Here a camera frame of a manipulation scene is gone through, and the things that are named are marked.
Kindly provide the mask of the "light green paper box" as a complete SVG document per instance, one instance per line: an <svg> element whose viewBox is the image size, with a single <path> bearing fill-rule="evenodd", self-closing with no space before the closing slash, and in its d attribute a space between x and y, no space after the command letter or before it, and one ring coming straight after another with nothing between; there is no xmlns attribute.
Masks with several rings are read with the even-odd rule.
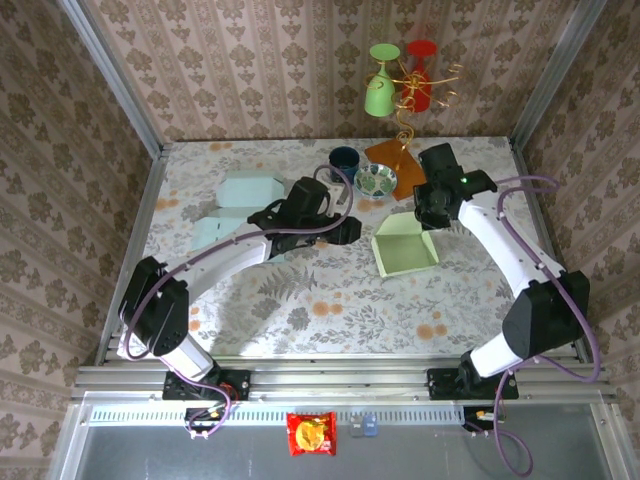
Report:
<svg viewBox="0 0 640 480"><path fill-rule="evenodd" d="M439 263L429 232L411 212L389 215L373 234L371 247L382 278L424 271Z"/></svg>

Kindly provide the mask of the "light blue paper box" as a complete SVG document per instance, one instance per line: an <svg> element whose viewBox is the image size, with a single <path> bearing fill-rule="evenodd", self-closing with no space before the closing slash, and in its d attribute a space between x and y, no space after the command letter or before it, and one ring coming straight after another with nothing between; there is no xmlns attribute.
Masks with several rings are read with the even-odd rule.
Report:
<svg viewBox="0 0 640 480"><path fill-rule="evenodd" d="M253 213L284 197L284 179L276 172L230 172L216 190L214 207L194 224L191 250L223 239Z"/></svg>

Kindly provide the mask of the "green patterned bowl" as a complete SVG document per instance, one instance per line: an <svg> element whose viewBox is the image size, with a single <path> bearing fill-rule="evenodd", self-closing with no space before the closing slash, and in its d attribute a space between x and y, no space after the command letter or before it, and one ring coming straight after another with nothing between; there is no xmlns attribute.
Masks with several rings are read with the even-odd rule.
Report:
<svg viewBox="0 0 640 480"><path fill-rule="evenodd" d="M358 169L354 186L363 195L380 199L391 195L398 185L395 171L383 164L370 163Z"/></svg>

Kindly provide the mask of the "dark blue cup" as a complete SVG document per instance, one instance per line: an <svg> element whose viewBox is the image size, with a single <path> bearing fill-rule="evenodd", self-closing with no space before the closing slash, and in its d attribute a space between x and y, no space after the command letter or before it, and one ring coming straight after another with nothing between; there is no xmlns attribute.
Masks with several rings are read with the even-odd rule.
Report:
<svg viewBox="0 0 640 480"><path fill-rule="evenodd" d="M329 154L329 164L341 171L349 183L354 182L354 177L359 169L360 155L357 150L349 146L340 146Z"/></svg>

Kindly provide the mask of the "green wine glass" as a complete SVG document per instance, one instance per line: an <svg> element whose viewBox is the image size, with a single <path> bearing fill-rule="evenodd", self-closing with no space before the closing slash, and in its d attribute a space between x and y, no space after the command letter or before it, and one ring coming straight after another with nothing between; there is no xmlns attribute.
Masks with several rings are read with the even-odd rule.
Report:
<svg viewBox="0 0 640 480"><path fill-rule="evenodd" d="M386 117L395 109L393 95L396 92L387 64L399 58L400 49L393 44L379 43L373 45L369 53L379 68L367 81L364 109L372 117Z"/></svg>

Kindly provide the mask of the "red wine glass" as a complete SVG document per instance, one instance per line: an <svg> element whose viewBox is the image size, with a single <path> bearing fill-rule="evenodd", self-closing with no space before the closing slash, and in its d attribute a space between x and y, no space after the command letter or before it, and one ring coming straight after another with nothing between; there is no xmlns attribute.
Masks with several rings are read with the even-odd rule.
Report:
<svg viewBox="0 0 640 480"><path fill-rule="evenodd" d="M433 82L429 68L435 60L437 45L429 40L415 40L408 44L407 53L415 64L411 70L403 70L403 106L410 113L421 113L431 103Z"/></svg>

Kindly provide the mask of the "red snack packet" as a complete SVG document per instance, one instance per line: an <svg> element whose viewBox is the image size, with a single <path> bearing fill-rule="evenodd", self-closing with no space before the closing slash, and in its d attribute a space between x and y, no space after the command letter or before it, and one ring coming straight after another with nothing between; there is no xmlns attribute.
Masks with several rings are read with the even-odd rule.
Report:
<svg viewBox="0 0 640 480"><path fill-rule="evenodd" d="M337 453L337 418L335 412L322 414L288 413L286 416L288 448L291 456Z"/></svg>

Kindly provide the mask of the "aluminium extrusion frame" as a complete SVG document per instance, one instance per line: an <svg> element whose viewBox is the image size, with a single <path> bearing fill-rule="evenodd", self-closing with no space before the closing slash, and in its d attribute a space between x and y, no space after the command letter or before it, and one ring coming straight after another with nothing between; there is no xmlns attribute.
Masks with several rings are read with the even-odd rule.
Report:
<svg viewBox="0 0 640 480"><path fill-rule="evenodd" d="M121 65L122 57L117 53L110 34L102 27L106 17L97 10L100 2L61 0L72 25L86 42L107 84L114 88L116 99L152 155L153 163L109 308L96 364L83 368L80 378L87 392L86 398L90 401L133 405L147 393L151 408L159 409L163 403L157 387L164 378L165 368L156 359L131 363L117 356L115 340L121 331L121 322L116 308L123 298L135 264L143 256L152 224L152 203L159 197L170 156L178 145L160 137L158 128L142 104L140 94L130 86L128 74ZM254 398L251 404L262 412L293 404L321 407L334 404L342 410L366 405L383 406L392 413L402 413L411 404L420 409L434 409L438 404L427 399L425 387L410 384L401 390L397 384L389 383L386 379L394 374L410 378L424 377L431 367L450 367L455 362L454 357L445 354L373 357L365 354L275 354L271 357L228 356L225 360L233 366L252 367L256 374L270 374L277 379L272 396ZM594 456L602 474L611 480L640 480L640 471L629 449L621 411L606 378L596 383L581 383L555 371L551 365L538 364L530 366L522 379L528 394L517 403L523 408L544 405L589 406L589 411L584 415L593 424L589 430L589 443L596 450Z"/></svg>

